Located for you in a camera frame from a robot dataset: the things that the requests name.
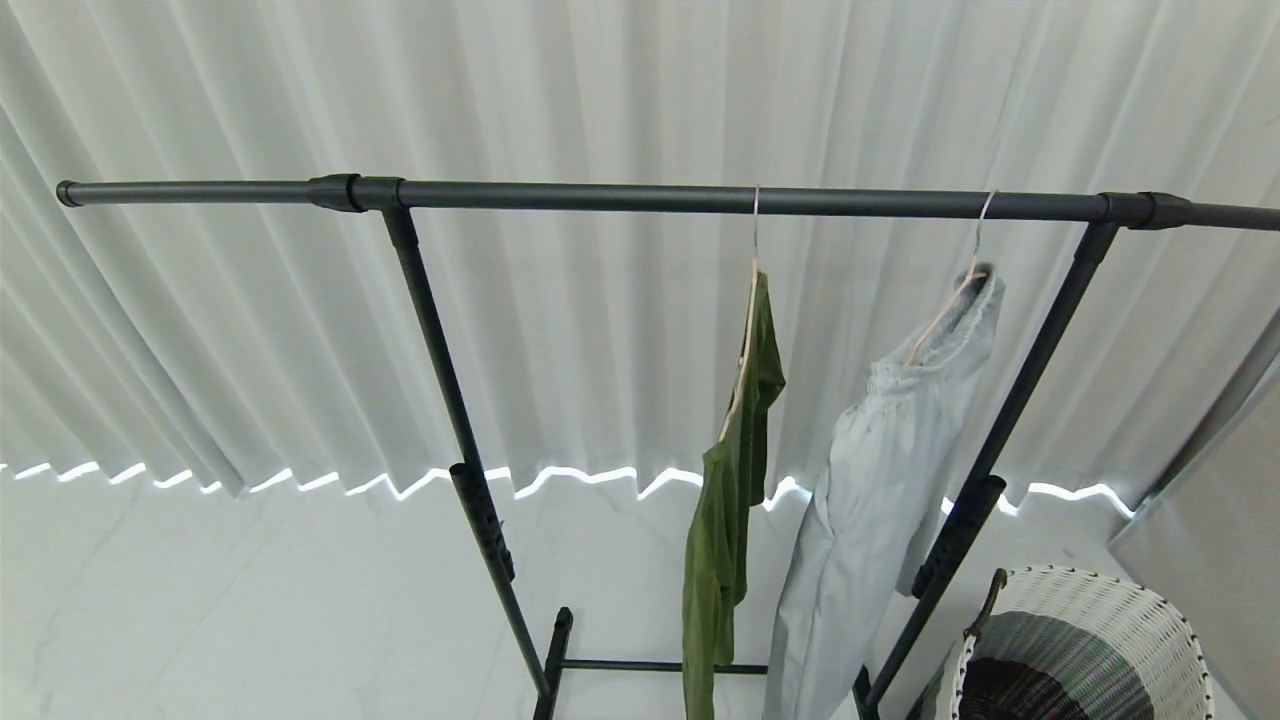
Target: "beige wall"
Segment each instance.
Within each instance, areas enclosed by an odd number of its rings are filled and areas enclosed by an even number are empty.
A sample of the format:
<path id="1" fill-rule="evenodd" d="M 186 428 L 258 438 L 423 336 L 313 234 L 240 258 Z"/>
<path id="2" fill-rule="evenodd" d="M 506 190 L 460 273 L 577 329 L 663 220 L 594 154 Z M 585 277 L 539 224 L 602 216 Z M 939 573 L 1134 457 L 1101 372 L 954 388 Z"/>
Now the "beige wall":
<path id="1" fill-rule="evenodd" d="M 1256 717 L 1280 716 L 1280 382 L 1112 543 L 1190 619 Z"/>

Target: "marble tile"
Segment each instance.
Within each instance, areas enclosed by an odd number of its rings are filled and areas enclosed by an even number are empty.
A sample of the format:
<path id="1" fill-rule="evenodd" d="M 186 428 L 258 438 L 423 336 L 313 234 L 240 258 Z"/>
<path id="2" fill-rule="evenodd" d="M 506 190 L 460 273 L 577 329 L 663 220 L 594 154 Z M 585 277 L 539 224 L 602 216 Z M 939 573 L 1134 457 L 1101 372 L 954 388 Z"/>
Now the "marble tile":
<path id="1" fill-rule="evenodd" d="M 553 478 L 516 500 L 494 484 L 516 591 L 539 655 L 562 605 L 570 655 L 678 660 L 684 544 L 698 489 L 644 501 L 630 482 Z M 804 511 L 751 516 L 739 662 L 768 657 L 773 610 Z M 404 501 L 282 484 L 232 500 L 145 477 L 0 484 L 3 715 L 165 717 L 529 717 L 535 693 L 447 483 Z M 1033 496 L 996 515 L 883 705 L 899 717 L 972 620 L 997 566 L 1064 562 L 1120 574 L 1100 501 Z M 883 662 L 911 603 L 895 598 Z M 763 679 L 717 680 L 717 716 L 759 717 Z M 851 716 L 842 708 L 837 716 Z M 557 717 L 682 716 L 676 674 L 567 671 Z"/>

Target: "garment rack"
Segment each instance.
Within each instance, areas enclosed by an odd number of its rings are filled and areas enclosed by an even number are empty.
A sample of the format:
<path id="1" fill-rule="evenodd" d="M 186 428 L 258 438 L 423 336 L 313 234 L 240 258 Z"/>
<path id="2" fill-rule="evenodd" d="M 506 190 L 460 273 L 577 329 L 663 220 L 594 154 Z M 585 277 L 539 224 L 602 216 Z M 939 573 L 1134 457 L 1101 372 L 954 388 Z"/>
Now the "garment rack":
<path id="1" fill-rule="evenodd" d="M 529 635 L 529 626 L 516 600 L 516 577 L 507 551 L 493 496 L 484 479 L 484 464 L 471 420 L 462 400 L 444 328 L 428 282 L 419 250 L 411 208 L 474 208 L 492 210 L 603 210 L 640 213 L 722 213 L 762 215 L 842 215 L 896 218 L 977 219 L 986 192 L 937 192 L 905 190 L 817 190 L 701 186 L 552 184 L 420 182 L 394 177 L 332 174 L 291 182 L 118 182 L 78 183 L 64 181 L 58 200 L 69 208 L 123 204 L 296 204 L 316 205 L 344 213 L 381 213 L 392 245 L 399 256 L 419 324 L 431 356 L 431 365 L 444 396 L 462 461 L 449 469 L 485 568 L 502 602 L 516 644 L 538 688 L 534 720 L 552 720 L 564 670 L 632 670 L 678 673 L 678 662 L 582 660 L 567 657 L 573 614 L 561 607 L 556 615 L 550 647 L 544 660 Z M 965 478 L 951 514 L 938 532 L 928 557 L 915 575 L 911 594 L 918 603 L 881 673 L 872 682 L 863 667 L 854 683 L 854 697 L 864 720 L 879 719 L 879 701 L 901 669 L 925 623 L 946 592 L 978 532 L 991 515 L 1005 482 L 993 475 L 1004 450 L 1032 391 L 1039 382 L 1084 291 L 1121 227 L 1158 231 L 1202 225 L 1257 231 L 1280 231 L 1280 210 L 1192 202 L 1162 192 L 1103 192 L 1098 195 L 1047 195 L 1001 192 L 991 199 L 987 219 L 1059 220 L 1088 223 L 1071 266 L 1044 318 L 1027 360 Z M 765 665 L 723 665 L 717 673 L 763 675 Z"/>

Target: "woven basket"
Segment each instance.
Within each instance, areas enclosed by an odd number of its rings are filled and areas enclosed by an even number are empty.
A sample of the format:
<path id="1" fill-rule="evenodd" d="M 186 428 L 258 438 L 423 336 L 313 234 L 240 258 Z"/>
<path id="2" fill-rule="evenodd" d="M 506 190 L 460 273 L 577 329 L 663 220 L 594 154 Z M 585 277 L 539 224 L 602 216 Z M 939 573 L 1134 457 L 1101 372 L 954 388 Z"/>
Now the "woven basket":
<path id="1" fill-rule="evenodd" d="M 1196 633 L 1147 588 L 1053 565 L 997 570 L 909 720 L 1206 720 Z"/>

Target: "olive green t-shirt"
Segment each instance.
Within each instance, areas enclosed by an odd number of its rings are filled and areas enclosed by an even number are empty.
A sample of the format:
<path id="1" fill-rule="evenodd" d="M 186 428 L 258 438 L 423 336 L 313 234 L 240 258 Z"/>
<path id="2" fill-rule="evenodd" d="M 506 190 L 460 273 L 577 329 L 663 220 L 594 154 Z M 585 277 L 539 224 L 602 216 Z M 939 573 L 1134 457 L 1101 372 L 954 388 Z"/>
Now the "olive green t-shirt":
<path id="1" fill-rule="evenodd" d="M 685 714 L 714 717 L 716 665 L 733 661 L 733 609 L 746 596 L 746 520 L 764 501 L 768 411 L 786 379 L 773 333 L 769 284 L 756 275 L 742 397 L 731 406 L 724 438 L 703 455 L 703 489 L 685 543 Z"/>

